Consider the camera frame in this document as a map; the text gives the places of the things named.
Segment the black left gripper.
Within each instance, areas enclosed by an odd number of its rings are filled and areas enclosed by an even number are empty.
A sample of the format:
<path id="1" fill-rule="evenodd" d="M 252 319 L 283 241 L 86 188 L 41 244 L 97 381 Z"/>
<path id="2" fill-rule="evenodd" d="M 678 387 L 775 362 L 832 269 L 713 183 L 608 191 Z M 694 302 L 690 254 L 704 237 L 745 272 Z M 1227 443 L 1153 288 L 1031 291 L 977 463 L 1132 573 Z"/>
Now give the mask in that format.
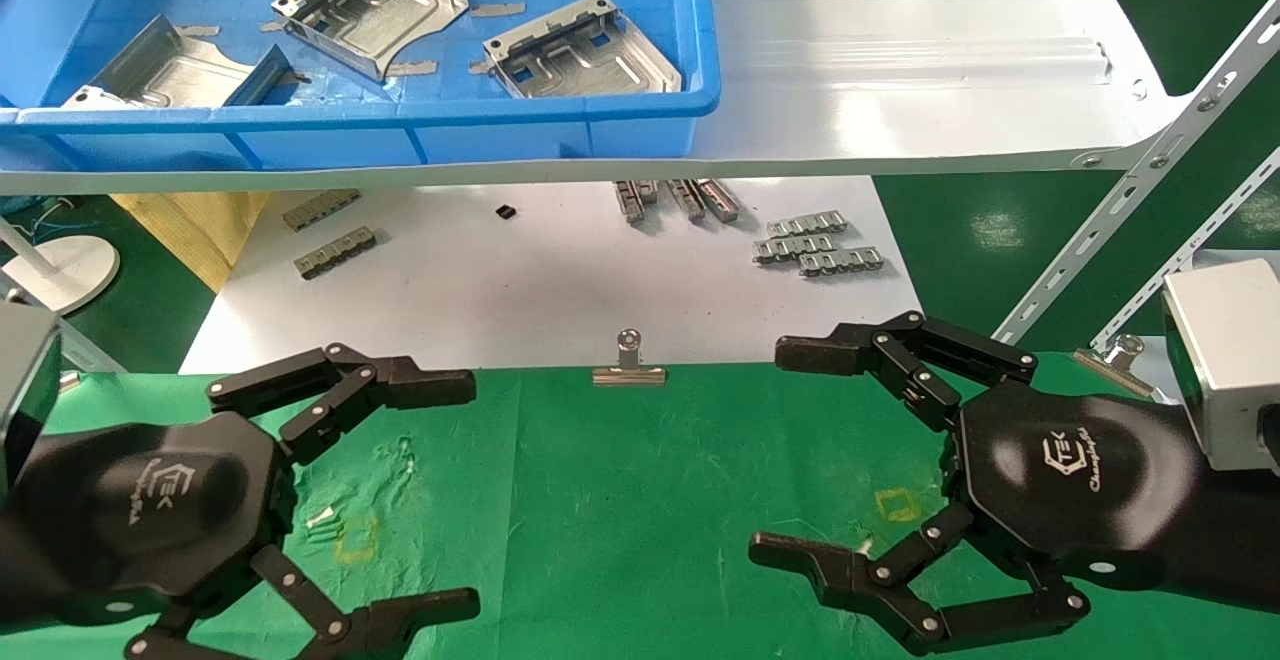
<path id="1" fill-rule="evenodd" d="M 297 501 L 289 463 L 311 464 L 381 408 L 447 408 L 476 397 L 471 370 L 424 370 L 411 356 L 332 344 L 216 379 L 207 400 L 223 413 L 200 423 L 40 437 L 28 460 L 29 628 L 161 613 L 127 643 L 127 659 L 241 659 L 188 633 L 197 617 L 225 611 L 261 579 L 314 631 L 297 659 L 404 657 L 420 631 L 476 618 L 479 592 L 339 611 L 278 547 Z M 308 405 L 279 428 L 278 443 L 251 422 L 293 402 Z"/>

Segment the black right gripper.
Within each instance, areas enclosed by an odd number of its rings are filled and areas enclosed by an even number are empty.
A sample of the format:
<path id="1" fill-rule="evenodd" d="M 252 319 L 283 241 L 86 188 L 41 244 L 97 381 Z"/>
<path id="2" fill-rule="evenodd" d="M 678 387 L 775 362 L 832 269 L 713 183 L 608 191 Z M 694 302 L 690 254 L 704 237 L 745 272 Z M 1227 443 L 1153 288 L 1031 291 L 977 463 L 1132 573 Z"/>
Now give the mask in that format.
<path id="1" fill-rule="evenodd" d="M 922 312 L 781 336 L 774 365 L 870 376 L 932 431 L 956 426 L 959 490 L 972 509 L 951 501 L 877 559 L 785 533 L 750 540 L 754 564 L 805 576 L 819 605 L 872 619 L 911 655 L 1064 633 L 1091 611 L 1064 576 L 1112 590 L 1194 585 L 1201 449 L 1181 411 L 1025 386 L 1036 356 Z M 989 390 L 960 411 L 934 368 Z M 966 540 L 1028 592 L 948 608 L 916 596 L 910 583 Z"/>

